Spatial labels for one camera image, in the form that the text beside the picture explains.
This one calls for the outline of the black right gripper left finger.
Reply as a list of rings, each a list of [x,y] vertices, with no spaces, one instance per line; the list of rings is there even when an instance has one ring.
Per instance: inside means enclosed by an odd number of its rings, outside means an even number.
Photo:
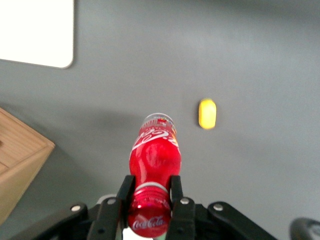
[[[76,202],[12,236],[12,240],[121,240],[126,226],[125,209],[135,187],[127,175],[116,196],[88,208]]]

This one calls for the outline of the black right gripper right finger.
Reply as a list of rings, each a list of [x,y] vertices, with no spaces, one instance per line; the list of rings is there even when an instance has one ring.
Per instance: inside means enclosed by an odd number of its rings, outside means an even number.
[[[274,240],[275,237],[230,204],[216,201],[204,207],[184,196],[181,177],[170,177],[172,217],[169,240]]]

